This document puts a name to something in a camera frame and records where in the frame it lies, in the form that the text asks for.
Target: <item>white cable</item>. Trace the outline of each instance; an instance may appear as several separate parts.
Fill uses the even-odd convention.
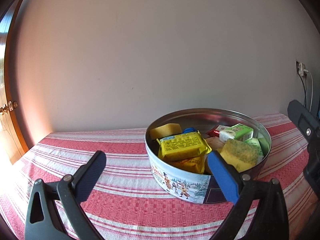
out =
[[[310,71],[308,70],[304,70],[305,72],[309,73],[311,76],[311,102],[310,102],[310,112],[311,112],[311,106],[312,106],[312,98],[313,98],[313,78],[312,78],[312,74],[310,73]]]

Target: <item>red wrapper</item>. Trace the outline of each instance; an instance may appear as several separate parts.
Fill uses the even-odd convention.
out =
[[[215,127],[213,127],[209,132],[207,132],[206,134],[211,136],[211,137],[219,137],[219,132],[229,128],[230,126],[225,126],[225,125],[217,125]]]

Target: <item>striped tablecloth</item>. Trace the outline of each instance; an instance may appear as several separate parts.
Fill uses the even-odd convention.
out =
[[[302,174],[308,160],[307,142],[282,114],[255,119],[272,137],[272,149],[259,179],[280,180],[294,239],[316,201]],[[144,133],[145,129],[130,129],[49,134],[13,166],[11,183],[2,185],[6,191],[0,197],[0,214],[16,236],[24,239],[33,182],[38,178],[57,181],[65,174],[73,174],[96,150],[102,150],[107,165],[81,206],[104,238],[209,239],[232,204],[192,204],[164,191],[151,174]],[[238,237],[248,228],[256,204],[251,206]],[[77,238],[59,202],[57,207],[67,232]]]

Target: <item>snack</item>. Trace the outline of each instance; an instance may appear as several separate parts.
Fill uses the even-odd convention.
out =
[[[238,140],[229,139],[220,152],[222,158],[236,168],[238,172],[251,169],[257,164],[259,149]]]
[[[185,159],[185,160],[176,161],[176,162],[168,162],[168,164],[184,171],[203,174],[204,173],[204,154],[201,154],[200,156],[193,157],[190,159]]]
[[[230,128],[220,131],[220,141],[226,142],[228,139],[245,141],[253,136],[253,129],[244,124],[238,123]]]
[[[205,160],[204,160],[204,171],[206,172],[206,174],[213,175],[210,168],[209,168],[207,158],[205,158]]]
[[[209,137],[205,140],[213,151],[224,146],[224,143],[220,141],[218,137]]]
[[[258,141],[260,143],[262,152],[267,154],[269,152],[269,149],[270,149],[270,145],[267,142],[267,140],[264,137],[261,137],[261,138],[258,138]]]
[[[182,133],[182,129],[180,124],[178,123],[167,123],[165,125],[159,126],[150,130],[151,140],[160,139],[163,137],[167,137],[173,134]]]
[[[199,131],[178,134],[158,140],[158,158],[165,162],[175,162],[211,152],[211,147],[201,137]]]
[[[259,143],[259,140],[257,138],[251,138],[251,139],[248,139],[246,141],[244,141],[245,143],[249,143],[251,145],[255,145],[258,147],[259,149],[259,156],[258,156],[258,159],[257,159],[257,164],[260,163],[263,159],[263,152],[262,152],[262,149],[261,149],[261,146],[260,146],[260,143]]]
[[[230,128],[230,126],[217,125],[213,127],[209,132],[206,132],[206,134],[211,137],[214,137],[214,136],[219,137],[219,132],[227,128]]]
[[[185,128],[182,133],[189,133],[189,132],[196,132],[197,129],[196,128],[193,128],[193,127],[188,127],[188,128]]]

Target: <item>blue object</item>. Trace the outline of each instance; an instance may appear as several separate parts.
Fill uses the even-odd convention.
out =
[[[185,128],[182,133],[196,132],[197,130],[193,127]]]
[[[207,162],[225,199],[235,205],[239,199],[238,184],[214,152],[208,154]]]

